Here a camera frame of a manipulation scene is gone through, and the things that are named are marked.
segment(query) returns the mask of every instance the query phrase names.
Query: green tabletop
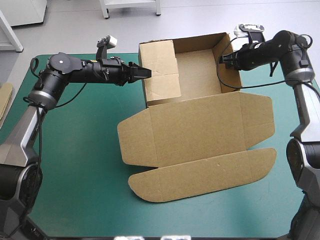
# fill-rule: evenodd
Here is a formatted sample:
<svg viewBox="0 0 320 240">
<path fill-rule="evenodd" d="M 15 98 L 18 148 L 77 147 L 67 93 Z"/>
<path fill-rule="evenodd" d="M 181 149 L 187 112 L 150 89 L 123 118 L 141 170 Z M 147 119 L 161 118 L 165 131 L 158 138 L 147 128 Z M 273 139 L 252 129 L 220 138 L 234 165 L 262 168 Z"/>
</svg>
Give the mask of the green tabletop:
<svg viewBox="0 0 320 240">
<path fill-rule="evenodd" d="M 95 59 L 94 54 L 76 54 Z M 137 62 L 136 53 L 115 54 Z M 45 68 L 49 55 L 38 57 Z M 269 66 L 241 72 L 243 85 L 283 80 L 280 67 L 269 77 Z M 0 131 L 0 143 L 27 108 L 22 98 L 35 83 L 26 73 Z M 81 84 L 67 86 L 60 103 Z M 141 81 L 119 87 L 88 84 L 70 104 L 48 112 L 43 123 L 43 183 L 31 218 L 50 236 L 278 237 L 288 233 L 303 198 L 295 186 L 286 145 L 298 125 L 293 90 L 285 83 L 246 90 L 272 98 L 275 134 L 253 147 L 274 147 L 276 163 L 262 180 L 228 190 L 150 203 L 128 186 L 130 175 L 147 168 L 123 163 L 117 124 L 145 108 Z"/>
</svg>

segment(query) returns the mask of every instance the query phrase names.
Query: cardboard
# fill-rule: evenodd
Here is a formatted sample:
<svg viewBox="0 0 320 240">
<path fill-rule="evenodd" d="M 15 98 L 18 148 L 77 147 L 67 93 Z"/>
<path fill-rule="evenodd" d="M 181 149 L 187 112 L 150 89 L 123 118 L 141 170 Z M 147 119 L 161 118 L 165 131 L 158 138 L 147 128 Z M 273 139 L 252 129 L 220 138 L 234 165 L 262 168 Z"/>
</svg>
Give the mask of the cardboard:
<svg viewBox="0 0 320 240">
<path fill-rule="evenodd" d="M 143 82 L 148 108 L 120 122 L 118 136 L 126 164 L 158 168 L 129 178 L 142 199 L 167 202 L 253 183 L 274 165 L 274 149 L 248 150 L 275 132 L 272 100 L 217 77 L 229 42 L 224 32 L 139 45 L 140 65 L 152 70 Z M 219 72 L 241 86 L 237 70 L 222 64 Z"/>
<path fill-rule="evenodd" d="M 13 86 L 11 83 L 4 83 L 0 88 L 0 120 L 2 119 L 6 107 L 8 105 L 9 99 L 11 97 L 11 93 L 13 90 Z"/>
<path fill-rule="evenodd" d="M 275 158 L 273 148 L 241 151 L 134 174 L 129 185 L 143 200 L 168 202 L 258 181 Z"/>
<path fill-rule="evenodd" d="M 151 106 L 118 125 L 123 161 L 157 168 L 242 152 L 274 132 L 272 100 L 243 92 Z"/>
<path fill-rule="evenodd" d="M 148 101 L 180 97 L 178 64 L 172 40 L 156 41 L 140 46 L 139 61 L 152 69 L 152 77 L 144 81 Z"/>
<path fill-rule="evenodd" d="M 221 85 L 217 77 L 216 61 L 229 41 L 229 35 L 224 32 L 141 43 L 139 63 L 152 70 L 152 77 L 143 80 L 146 105 L 180 102 L 237 91 Z M 229 46 L 224 54 L 232 51 L 232 46 Z M 173 59 L 177 61 L 177 72 Z M 241 86 L 237 70 L 226 69 L 225 64 L 219 67 L 220 75 L 226 83 Z"/>
</svg>

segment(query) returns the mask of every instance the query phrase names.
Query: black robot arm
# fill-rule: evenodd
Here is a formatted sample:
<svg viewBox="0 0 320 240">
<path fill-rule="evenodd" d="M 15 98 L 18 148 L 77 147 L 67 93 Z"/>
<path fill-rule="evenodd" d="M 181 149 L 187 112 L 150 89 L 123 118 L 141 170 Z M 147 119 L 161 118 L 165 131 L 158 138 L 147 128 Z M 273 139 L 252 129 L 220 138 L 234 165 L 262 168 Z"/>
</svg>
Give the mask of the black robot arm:
<svg viewBox="0 0 320 240">
<path fill-rule="evenodd" d="M 312 86 L 315 77 L 307 49 L 312 38 L 290 31 L 280 31 L 273 39 L 264 41 L 263 30 L 246 29 L 249 43 L 229 55 L 222 56 L 219 63 L 237 70 L 280 62 L 287 85 L 294 90 L 300 124 L 291 133 L 293 137 L 286 149 L 287 160 L 296 185 L 305 197 L 291 223 L 289 238 L 294 240 L 320 239 L 320 99 Z"/>
<path fill-rule="evenodd" d="M 69 83 L 103 83 L 123 86 L 151 77 L 151 70 L 119 57 L 107 59 L 107 49 L 116 45 L 107 36 L 98 41 L 96 60 L 82 60 L 65 53 L 50 57 L 46 68 L 35 73 L 38 59 L 30 64 L 38 77 L 30 94 L 24 99 L 30 105 L 0 145 L 0 239 L 38 239 L 48 237 L 28 218 L 42 182 L 41 151 L 33 146 L 47 111 L 54 109 Z"/>
<path fill-rule="evenodd" d="M 53 109 L 69 83 L 99 83 L 123 86 L 150 78 L 151 70 L 134 62 L 124 63 L 119 57 L 107 59 L 107 49 L 114 48 L 115 38 L 107 36 L 97 43 L 96 60 L 83 60 L 59 52 L 52 55 L 47 66 L 40 71 L 37 83 L 28 98 Z"/>
</svg>

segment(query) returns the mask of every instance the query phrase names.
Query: box flap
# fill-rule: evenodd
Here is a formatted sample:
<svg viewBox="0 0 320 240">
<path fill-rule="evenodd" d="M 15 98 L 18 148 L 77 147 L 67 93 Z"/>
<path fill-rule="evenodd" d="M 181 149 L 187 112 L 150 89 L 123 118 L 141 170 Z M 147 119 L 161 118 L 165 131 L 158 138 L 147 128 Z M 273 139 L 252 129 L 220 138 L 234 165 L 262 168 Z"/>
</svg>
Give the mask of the box flap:
<svg viewBox="0 0 320 240">
<path fill-rule="evenodd" d="M 242 92 L 151 106 L 118 125 L 123 161 L 149 167 L 245 151 L 274 131 L 272 100 Z"/>
<path fill-rule="evenodd" d="M 0 119 L 2 119 L 5 113 L 7 104 L 9 102 L 9 99 L 12 93 L 12 89 L 13 89 L 12 84 L 8 82 L 4 83 L 0 88 Z"/>
<path fill-rule="evenodd" d="M 256 182 L 273 167 L 273 148 L 242 151 L 134 174 L 129 185 L 150 202 L 168 202 Z"/>
<path fill-rule="evenodd" d="M 142 67 L 152 71 L 152 77 L 143 80 L 147 102 L 181 96 L 178 63 L 172 40 L 141 43 L 139 61 Z"/>
</svg>

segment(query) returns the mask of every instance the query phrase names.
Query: gray floor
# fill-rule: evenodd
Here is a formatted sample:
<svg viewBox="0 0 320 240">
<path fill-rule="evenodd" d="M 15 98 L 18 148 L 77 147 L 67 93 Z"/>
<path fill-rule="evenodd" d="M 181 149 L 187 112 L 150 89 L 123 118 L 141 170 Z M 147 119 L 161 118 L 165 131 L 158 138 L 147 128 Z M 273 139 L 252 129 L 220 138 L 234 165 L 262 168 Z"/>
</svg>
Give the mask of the gray floor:
<svg viewBox="0 0 320 240">
<path fill-rule="evenodd" d="M 110 10 L 110 19 L 104 19 L 99 0 L 48 0 L 44 24 L 14 30 L 24 51 L 0 52 L 0 83 L 12 83 L 14 97 L 32 57 L 95 53 L 97 39 L 105 35 L 118 39 L 110 53 L 136 53 L 139 42 L 232 33 L 237 23 L 264 25 L 266 39 L 283 29 L 311 35 L 309 56 L 320 71 L 320 0 L 162 0 L 161 5 L 161 16 L 153 8 L 126 8 Z"/>
</svg>

